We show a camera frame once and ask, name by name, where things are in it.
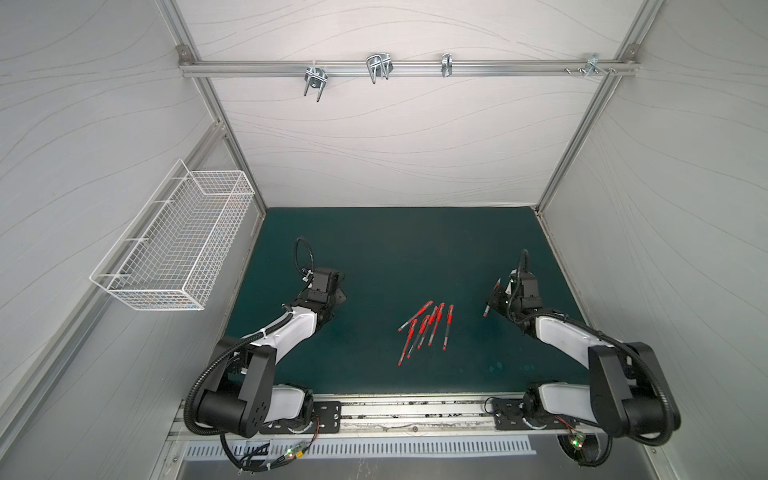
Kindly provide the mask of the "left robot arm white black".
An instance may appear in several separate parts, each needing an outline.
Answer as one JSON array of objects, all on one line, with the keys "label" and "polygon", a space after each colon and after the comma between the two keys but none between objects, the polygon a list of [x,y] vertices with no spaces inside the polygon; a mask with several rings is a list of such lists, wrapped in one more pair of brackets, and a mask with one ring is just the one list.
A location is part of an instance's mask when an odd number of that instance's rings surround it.
[{"label": "left robot arm white black", "polygon": [[184,405],[187,430],[201,436],[236,434],[251,438],[278,422],[301,431],[311,423],[310,389],[275,382],[276,366],[311,338],[346,300],[344,274],[319,269],[275,321],[242,338],[224,337],[208,366],[194,381]]}]

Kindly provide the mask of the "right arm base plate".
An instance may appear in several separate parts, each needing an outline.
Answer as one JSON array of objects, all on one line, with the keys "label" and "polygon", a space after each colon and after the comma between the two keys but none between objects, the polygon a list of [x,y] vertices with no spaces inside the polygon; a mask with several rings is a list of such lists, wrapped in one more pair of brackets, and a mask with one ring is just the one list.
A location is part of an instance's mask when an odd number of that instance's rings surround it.
[{"label": "right arm base plate", "polygon": [[522,399],[488,397],[483,402],[483,411],[498,431],[568,431],[566,425],[555,417],[526,417],[523,406]]}]

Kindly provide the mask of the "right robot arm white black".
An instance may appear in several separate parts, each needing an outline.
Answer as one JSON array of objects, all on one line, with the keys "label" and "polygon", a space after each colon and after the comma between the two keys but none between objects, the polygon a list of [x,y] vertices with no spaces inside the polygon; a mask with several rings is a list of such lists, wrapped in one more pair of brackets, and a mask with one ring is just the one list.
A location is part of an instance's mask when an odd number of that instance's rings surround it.
[{"label": "right robot arm white black", "polygon": [[611,438],[648,446],[667,443],[681,427],[679,409],[654,350],[546,308],[533,273],[518,267],[506,281],[497,281],[486,310],[587,370],[586,385],[543,381],[528,388],[522,410],[533,425],[547,417],[568,417]]}]

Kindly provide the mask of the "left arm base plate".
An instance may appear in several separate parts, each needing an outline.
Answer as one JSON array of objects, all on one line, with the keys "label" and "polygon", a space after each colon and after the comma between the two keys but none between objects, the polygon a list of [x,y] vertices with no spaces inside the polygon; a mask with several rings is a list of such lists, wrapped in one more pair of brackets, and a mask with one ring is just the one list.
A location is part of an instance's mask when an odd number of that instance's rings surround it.
[{"label": "left arm base plate", "polygon": [[262,435],[299,435],[319,432],[335,434],[340,431],[342,404],[339,401],[314,402],[303,406],[295,418],[280,419],[263,424]]}]

